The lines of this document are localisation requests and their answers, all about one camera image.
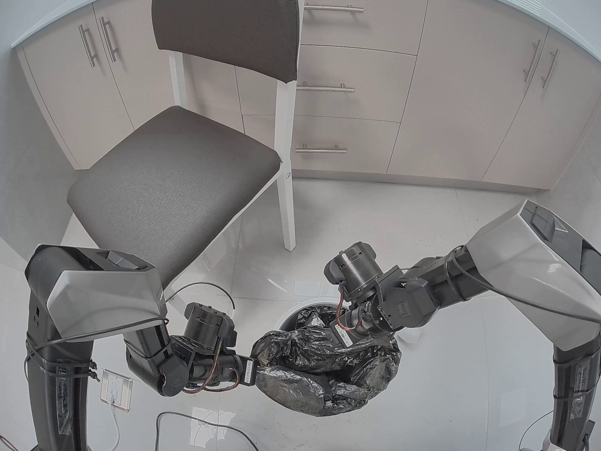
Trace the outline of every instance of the chair backrest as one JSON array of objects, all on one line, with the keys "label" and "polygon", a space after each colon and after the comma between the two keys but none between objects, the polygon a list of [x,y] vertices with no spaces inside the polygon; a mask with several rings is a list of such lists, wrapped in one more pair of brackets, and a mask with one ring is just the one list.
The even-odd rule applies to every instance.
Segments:
[{"label": "chair backrest", "polygon": [[159,49],[296,80],[298,0],[152,0]]}]

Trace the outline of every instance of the barcode label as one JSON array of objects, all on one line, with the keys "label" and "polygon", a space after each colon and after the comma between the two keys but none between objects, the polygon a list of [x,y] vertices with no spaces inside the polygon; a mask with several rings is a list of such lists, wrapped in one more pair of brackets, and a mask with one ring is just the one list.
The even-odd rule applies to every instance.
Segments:
[{"label": "barcode label", "polygon": [[244,372],[244,382],[251,384],[251,378],[252,378],[252,363],[254,361],[252,359],[249,359],[246,362],[246,372]]},{"label": "barcode label", "polygon": [[344,343],[344,345],[348,348],[351,347],[353,345],[353,341],[351,340],[349,335],[346,333],[346,331],[344,329],[342,329],[342,327],[340,327],[338,324],[336,324],[334,327],[336,328],[336,332],[342,339],[342,342]]}]

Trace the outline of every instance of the chair leg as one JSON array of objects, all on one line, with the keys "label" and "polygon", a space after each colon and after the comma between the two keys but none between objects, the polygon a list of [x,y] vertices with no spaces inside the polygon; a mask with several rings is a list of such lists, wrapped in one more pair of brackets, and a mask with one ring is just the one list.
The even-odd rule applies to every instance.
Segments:
[{"label": "chair leg", "polygon": [[289,170],[278,177],[278,197],[284,233],[284,247],[292,251],[296,247],[295,207],[292,200],[292,174]]}]

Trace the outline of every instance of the drawer handle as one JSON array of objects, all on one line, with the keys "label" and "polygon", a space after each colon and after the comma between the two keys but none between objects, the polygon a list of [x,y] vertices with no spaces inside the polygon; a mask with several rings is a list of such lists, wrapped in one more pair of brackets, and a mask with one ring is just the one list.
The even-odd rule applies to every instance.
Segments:
[{"label": "drawer handle", "polygon": [[530,66],[528,67],[528,69],[524,69],[524,72],[526,72],[526,78],[524,79],[524,82],[528,82],[528,80],[530,79],[531,75],[530,75],[530,71],[532,70],[532,66],[534,65],[534,60],[536,59],[536,56],[538,54],[538,48],[540,47],[540,39],[538,39],[538,43],[534,43],[532,42],[532,45],[534,45],[534,55],[532,56],[532,61],[530,62]]},{"label": "drawer handle", "polygon": [[346,149],[339,146],[334,146],[334,148],[307,148],[304,144],[302,148],[296,148],[295,152],[299,154],[346,154]]},{"label": "drawer handle", "polygon": [[115,54],[117,53],[118,48],[113,48],[112,43],[110,42],[109,31],[106,28],[107,25],[110,25],[110,20],[105,20],[104,17],[100,17],[100,26],[102,27],[102,33],[105,35],[106,46],[109,47],[110,59],[113,63],[116,62]]},{"label": "drawer handle", "polygon": [[555,68],[555,62],[557,62],[557,56],[559,54],[560,54],[560,49],[557,49],[555,51],[555,53],[551,52],[551,55],[553,56],[553,61],[551,62],[551,66],[549,67],[549,73],[547,74],[546,77],[541,76],[541,79],[543,79],[543,89],[549,83],[549,79],[551,78],[551,74],[553,73],[553,69]]},{"label": "drawer handle", "polygon": [[340,86],[308,86],[306,81],[302,83],[301,86],[296,86],[297,90],[319,90],[325,92],[354,92],[355,89],[351,86],[345,86],[344,84],[340,84]]},{"label": "drawer handle", "polygon": [[81,41],[84,42],[85,53],[88,56],[88,60],[90,61],[90,65],[92,66],[92,68],[94,68],[96,66],[96,64],[94,63],[94,59],[97,59],[98,55],[93,54],[92,50],[90,50],[90,44],[88,43],[88,39],[85,36],[86,32],[90,33],[90,29],[89,28],[84,28],[83,25],[79,25],[79,35],[81,35]]},{"label": "drawer handle", "polygon": [[334,5],[305,5],[305,10],[333,10],[333,11],[350,11],[353,13],[363,13],[363,9],[359,7],[336,7]]}]

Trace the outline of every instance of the chair seat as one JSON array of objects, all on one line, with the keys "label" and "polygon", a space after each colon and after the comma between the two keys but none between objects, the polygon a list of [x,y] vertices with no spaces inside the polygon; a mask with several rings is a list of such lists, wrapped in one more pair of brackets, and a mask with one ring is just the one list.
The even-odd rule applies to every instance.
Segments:
[{"label": "chair seat", "polygon": [[271,148],[174,106],[84,171],[68,202],[99,247],[154,264],[166,287],[279,169]]}]

